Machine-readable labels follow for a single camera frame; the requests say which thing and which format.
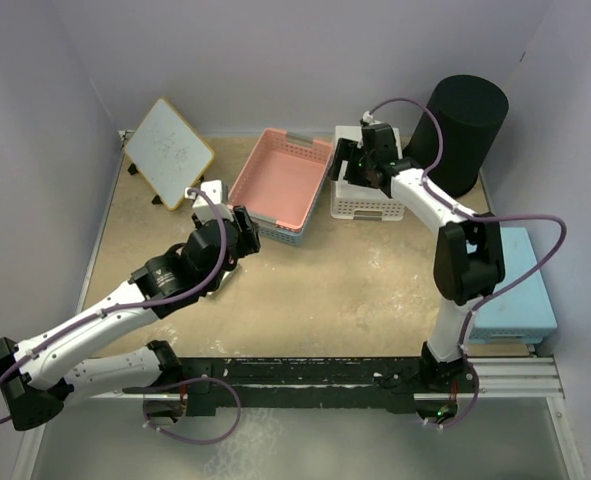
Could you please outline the white perforated basket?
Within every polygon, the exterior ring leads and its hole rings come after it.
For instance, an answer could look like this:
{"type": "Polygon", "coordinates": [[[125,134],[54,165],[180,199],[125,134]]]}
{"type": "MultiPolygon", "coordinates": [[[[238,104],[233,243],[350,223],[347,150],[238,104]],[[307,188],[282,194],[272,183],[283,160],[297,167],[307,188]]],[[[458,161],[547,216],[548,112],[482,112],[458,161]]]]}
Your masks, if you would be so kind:
{"type": "Polygon", "coordinates": [[[381,191],[349,184],[343,179],[347,162],[338,166],[337,179],[331,179],[330,214],[335,219],[401,221],[405,208],[381,191]]]}

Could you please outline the pink perforated basket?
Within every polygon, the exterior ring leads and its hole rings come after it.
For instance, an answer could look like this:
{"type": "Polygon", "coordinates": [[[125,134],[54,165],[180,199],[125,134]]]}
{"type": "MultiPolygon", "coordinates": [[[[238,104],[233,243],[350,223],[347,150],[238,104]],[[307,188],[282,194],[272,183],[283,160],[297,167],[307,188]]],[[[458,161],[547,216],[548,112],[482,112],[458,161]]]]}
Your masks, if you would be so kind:
{"type": "Polygon", "coordinates": [[[264,130],[229,191],[254,218],[300,232],[331,164],[334,146],[285,130],[264,130]]]}

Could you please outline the large black plastic bucket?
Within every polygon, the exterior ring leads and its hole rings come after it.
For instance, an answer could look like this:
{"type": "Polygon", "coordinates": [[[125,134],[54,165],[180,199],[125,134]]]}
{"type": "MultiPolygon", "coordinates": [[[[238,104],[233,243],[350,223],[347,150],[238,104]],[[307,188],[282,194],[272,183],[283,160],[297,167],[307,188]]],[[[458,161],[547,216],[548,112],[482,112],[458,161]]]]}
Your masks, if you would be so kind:
{"type": "Polygon", "coordinates": [[[441,80],[427,103],[444,139],[430,179],[453,198],[468,193],[508,114],[509,102],[494,83],[473,75],[441,80]]]}

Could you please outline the light blue perforated basket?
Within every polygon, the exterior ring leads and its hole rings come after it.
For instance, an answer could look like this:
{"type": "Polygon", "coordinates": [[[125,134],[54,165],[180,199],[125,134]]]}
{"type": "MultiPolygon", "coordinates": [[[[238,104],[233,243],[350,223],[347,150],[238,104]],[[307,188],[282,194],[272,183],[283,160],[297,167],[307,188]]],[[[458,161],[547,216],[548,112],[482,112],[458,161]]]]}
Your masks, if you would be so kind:
{"type": "MultiPolygon", "coordinates": [[[[502,227],[505,261],[504,281],[499,290],[518,279],[537,263],[524,227],[502,227]]],[[[539,344],[557,329],[557,322],[540,272],[491,300],[477,314],[469,342],[539,344]]]]}

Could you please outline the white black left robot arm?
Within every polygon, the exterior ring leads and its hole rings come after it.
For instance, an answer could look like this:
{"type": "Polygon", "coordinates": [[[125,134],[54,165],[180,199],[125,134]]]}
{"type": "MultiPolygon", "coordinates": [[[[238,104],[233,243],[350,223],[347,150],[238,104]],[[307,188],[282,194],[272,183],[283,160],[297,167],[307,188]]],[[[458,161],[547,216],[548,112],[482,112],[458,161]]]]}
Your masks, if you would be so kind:
{"type": "Polygon", "coordinates": [[[111,390],[178,388],[183,366],[166,341],[122,355],[95,354],[197,303],[220,287],[240,259],[261,248],[259,226],[243,206],[209,200],[192,220],[194,229],[185,242],[147,261],[94,306],[30,340],[0,339],[0,394],[9,411],[3,422],[26,431],[111,390]]]}

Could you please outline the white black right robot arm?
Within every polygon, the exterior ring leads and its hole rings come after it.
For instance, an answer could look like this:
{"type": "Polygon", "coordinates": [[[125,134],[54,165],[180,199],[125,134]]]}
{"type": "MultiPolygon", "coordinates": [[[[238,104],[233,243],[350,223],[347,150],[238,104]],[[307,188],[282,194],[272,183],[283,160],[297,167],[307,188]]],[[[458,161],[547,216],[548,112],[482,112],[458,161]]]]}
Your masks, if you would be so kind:
{"type": "Polygon", "coordinates": [[[421,383],[442,391],[472,371],[467,341],[473,317],[505,278],[500,226],[438,187],[427,169],[403,157],[394,129],[382,122],[338,126],[331,179],[377,190],[401,203],[434,235],[433,279],[441,296],[438,317],[418,360],[421,383]]]}

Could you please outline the bottom blue perforated basket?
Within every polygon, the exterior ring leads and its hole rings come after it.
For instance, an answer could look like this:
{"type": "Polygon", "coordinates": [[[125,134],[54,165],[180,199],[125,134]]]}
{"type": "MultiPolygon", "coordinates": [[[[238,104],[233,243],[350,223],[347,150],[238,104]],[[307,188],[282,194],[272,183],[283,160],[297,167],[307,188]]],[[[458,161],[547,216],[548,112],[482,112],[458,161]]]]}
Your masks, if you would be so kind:
{"type": "Polygon", "coordinates": [[[259,224],[259,233],[267,238],[292,246],[300,246],[310,219],[313,216],[315,206],[307,211],[301,208],[268,206],[248,207],[251,218],[259,224]],[[299,229],[287,228],[284,223],[295,224],[302,221],[299,229]]]}

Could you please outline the white cardboard box red logo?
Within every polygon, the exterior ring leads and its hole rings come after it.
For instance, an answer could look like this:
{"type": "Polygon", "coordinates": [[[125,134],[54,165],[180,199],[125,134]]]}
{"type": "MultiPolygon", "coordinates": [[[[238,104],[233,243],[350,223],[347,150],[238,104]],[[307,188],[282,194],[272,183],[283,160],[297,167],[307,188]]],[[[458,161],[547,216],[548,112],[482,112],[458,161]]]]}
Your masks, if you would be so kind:
{"type": "Polygon", "coordinates": [[[232,281],[232,279],[237,274],[237,272],[238,272],[238,268],[235,268],[234,270],[231,270],[231,271],[225,271],[221,277],[219,285],[213,291],[208,292],[206,297],[207,298],[216,297],[219,294],[219,292],[222,291],[232,281]]]}

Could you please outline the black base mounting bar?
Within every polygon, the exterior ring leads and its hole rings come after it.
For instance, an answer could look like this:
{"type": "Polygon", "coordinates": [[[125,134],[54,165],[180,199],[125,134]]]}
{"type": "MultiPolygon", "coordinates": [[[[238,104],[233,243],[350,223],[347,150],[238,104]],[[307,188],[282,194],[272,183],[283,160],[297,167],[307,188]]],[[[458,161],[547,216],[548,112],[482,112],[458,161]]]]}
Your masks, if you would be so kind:
{"type": "Polygon", "coordinates": [[[439,363],[426,346],[418,357],[179,357],[166,341],[147,344],[160,361],[155,387],[187,387],[189,417],[221,408],[377,409],[436,412],[437,400],[472,393],[475,374],[461,360],[439,363]]]}

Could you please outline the small whiteboard yellow frame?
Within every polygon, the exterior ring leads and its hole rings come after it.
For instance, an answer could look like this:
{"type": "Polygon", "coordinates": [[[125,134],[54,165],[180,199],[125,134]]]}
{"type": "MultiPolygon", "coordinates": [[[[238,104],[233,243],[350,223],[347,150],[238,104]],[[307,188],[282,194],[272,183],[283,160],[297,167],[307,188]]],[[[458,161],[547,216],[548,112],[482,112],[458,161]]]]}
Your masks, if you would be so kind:
{"type": "Polygon", "coordinates": [[[164,97],[155,101],[127,140],[125,156],[148,182],[158,202],[175,210],[185,189],[212,164],[213,149],[164,97]]]}

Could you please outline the aluminium table edge rail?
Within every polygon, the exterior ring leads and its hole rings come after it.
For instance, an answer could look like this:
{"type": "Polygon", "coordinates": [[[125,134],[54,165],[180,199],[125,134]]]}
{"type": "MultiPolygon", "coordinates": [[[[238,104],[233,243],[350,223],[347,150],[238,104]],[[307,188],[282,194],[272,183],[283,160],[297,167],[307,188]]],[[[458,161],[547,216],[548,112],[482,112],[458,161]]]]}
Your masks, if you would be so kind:
{"type": "MultiPolygon", "coordinates": [[[[102,236],[105,230],[111,202],[113,200],[113,196],[116,189],[117,180],[119,178],[120,169],[124,159],[124,146],[127,140],[132,136],[134,133],[133,130],[125,130],[120,134],[121,140],[121,147],[120,147],[120,154],[119,159],[116,167],[116,173],[114,175],[113,180],[111,181],[110,190],[108,194],[108,200],[104,209],[104,213],[102,214],[102,218],[99,225],[99,231],[97,234],[97,238],[95,244],[93,246],[90,260],[84,274],[82,288],[79,295],[78,303],[75,308],[75,314],[78,314],[82,311],[82,307],[84,305],[84,301],[86,300],[90,279],[92,276],[92,272],[95,266],[95,262],[97,259],[97,255],[99,252],[102,236]]],[[[36,455],[39,450],[44,425],[48,422],[51,418],[57,415],[59,412],[62,411],[63,402],[55,395],[51,395],[48,391],[45,393],[37,394],[33,390],[29,391],[29,406],[30,407],[43,407],[41,412],[38,412],[36,420],[38,421],[38,425],[35,428],[31,428],[24,433],[22,438],[18,456],[15,462],[15,466],[13,468],[13,472],[11,474],[11,479],[30,479],[33,468],[35,465],[36,455]]]]}

